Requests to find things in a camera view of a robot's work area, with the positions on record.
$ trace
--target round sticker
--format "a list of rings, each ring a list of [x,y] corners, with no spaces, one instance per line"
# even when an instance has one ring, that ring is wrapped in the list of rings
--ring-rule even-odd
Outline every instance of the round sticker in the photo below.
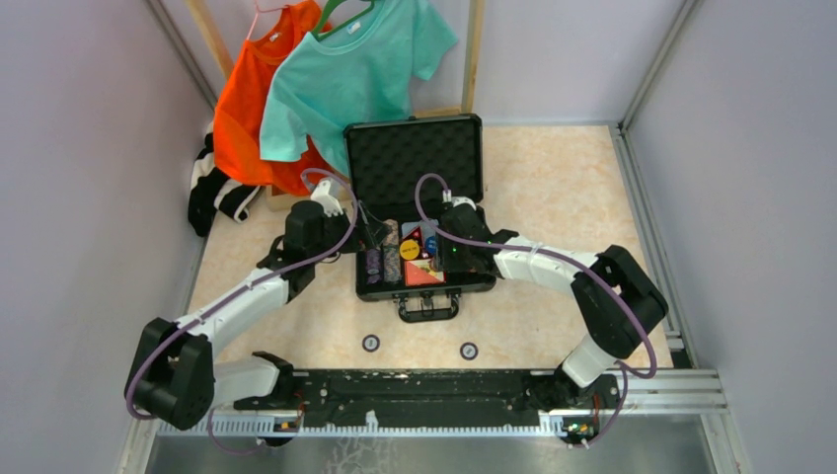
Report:
[[[436,255],[436,238],[434,236],[427,237],[427,240],[424,241],[424,249],[430,255]]]
[[[381,347],[381,340],[374,334],[370,334],[363,338],[363,350],[368,353],[374,353]]]
[[[480,351],[477,350],[477,345],[474,343],[465,343],[459,348],[459,355],[464,360],[474,360],[479,353]]]
[[[419,242],[416,242],[413,239],[405,240],[401,243],[401,258],[404,260],[413,260],[419,256],[421,252],[421,248],[419,248]]]

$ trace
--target black briefcase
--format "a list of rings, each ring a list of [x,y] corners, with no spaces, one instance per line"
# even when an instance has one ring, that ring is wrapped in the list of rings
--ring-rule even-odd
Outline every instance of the black briefcase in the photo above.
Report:
[[[444,178],[455,197],[474,203],[483,199],[482,130],[482,121],[473,114],[360,123],[345,129],[352,190],[368,219],[394,220],[398,233],[397,239],[389,236],[386,246],[357,254],[355,291],[360,299],[395,301],[405,322],[438,321],[456,316],[462,293],[494,287],[494,276],[434,269],[439,236],[419,223],[414,200],[416,183],[426,173]],[[434,180],[421,189],[422,207],[431,219],[441,214],[441,191]],[[483,210],[477,211],[485,220]],[[447,295],[448,307],[434,307],[433,295]],[[411,298],[418,300],[418,309],[408,309],[416,305]]]

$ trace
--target circular marker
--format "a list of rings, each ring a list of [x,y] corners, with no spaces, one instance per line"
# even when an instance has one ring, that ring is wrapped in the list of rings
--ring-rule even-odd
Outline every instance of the circular marker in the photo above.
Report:
[[[381,347],[381,340],[374,334],[370,334],[363,338],[363,350],[368,353],[374,353]]]
[[[474,343],[465,343],[459,348],[459,355],[464,360],[474,360],[479,353],[480,351],[477,350],[477,345]]]
[[[421,252],[421,248],[419,247],[419,242],[416,242],[413,239],[405,240],[401,243],[401,248],[399,249],[401,252],[401,258],[404,260],[413,260],[415,257],[419,256]]]

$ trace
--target pink hanger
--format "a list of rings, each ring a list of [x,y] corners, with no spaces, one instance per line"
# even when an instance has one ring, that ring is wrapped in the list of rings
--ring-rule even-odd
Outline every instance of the pink hanger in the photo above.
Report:
[[[253,17],[253,23],[250,24],[250,30],[247,32],[246,40],[250,40],[250,35],[253,34],[253,29],[256,27],[256,21],[259,19],[260,14],[270,13],[270,12],[277,12],[277,11],[287,7],[287,5],[282,5],[281,7],[269,8],[267,10],[262,10],[261,8],[259,8],[259,0],[253,0],[253,6],[256,7],[256,16]]]

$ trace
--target clothes hanger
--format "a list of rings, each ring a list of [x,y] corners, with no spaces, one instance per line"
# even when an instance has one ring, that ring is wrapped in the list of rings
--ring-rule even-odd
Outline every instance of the clothes hanger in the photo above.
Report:
[[[256,27],[256,21],[259,20],[259,15],[260,14],[270,13],[270,12],[277,12],[277,11],[287,7],[287,5],[282,5],[281,7],[268,8],[267,10],[262,10],[261,8],[259,8],[259,0],[253,0],[253,6],[256,7],[256,16],[253,17],[253,22],[250,24],[250,30],[247,32],[247,37],[245,38],[245,40],[247,40],[247,41],[250,40],[250,35],[253,34],[253,29]]]
[[[368,1],[369,2],[369,8],[367,8],[366,10],[363,10],[362,12],[358,13],[357,15],[351,17],[346,22],[343,22],[342,24],[340,24],[338,27],[334,27],[328,32],[320,33],[323,30],[323,27],[326,25],[326,22],[329,21],[329,17],[332,16],[332,13],[335,11],[335,9],[346,2],[346,0],[329,0],[328,3],[326,3],[326,6],[323,7],[323,14],[320,16],[320,23],[318,23],[317,26],[314,27],[313,30],[311,30],[311,34],[314,35],[314,38],[316,38],[317,41],[322,41],[322,40],[328,38],[329,36],[331,36],[337,30],[339,30],[342,27],[352,23],[353,21],[357,20],[358,18],[362,17],[363,15],[366,15],[367,13],[371,12],[373,8],[375,8],[376,0],[363,0],[363,1]]]

